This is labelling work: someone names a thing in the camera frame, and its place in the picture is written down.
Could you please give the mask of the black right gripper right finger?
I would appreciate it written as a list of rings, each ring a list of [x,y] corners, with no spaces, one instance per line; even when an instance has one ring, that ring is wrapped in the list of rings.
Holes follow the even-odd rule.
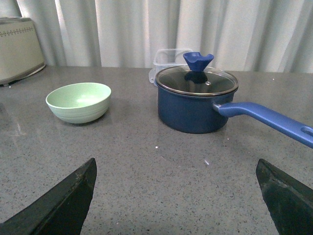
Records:
[[[256,176],[262,197],[280,235],[313,233],[313,190],[260,159]]]

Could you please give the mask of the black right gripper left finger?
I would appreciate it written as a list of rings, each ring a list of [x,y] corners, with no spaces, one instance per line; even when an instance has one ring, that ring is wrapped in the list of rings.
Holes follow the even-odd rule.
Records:
[[[91,158],[34,203],[0,225],[2,235],[78,235],[97,176]]]

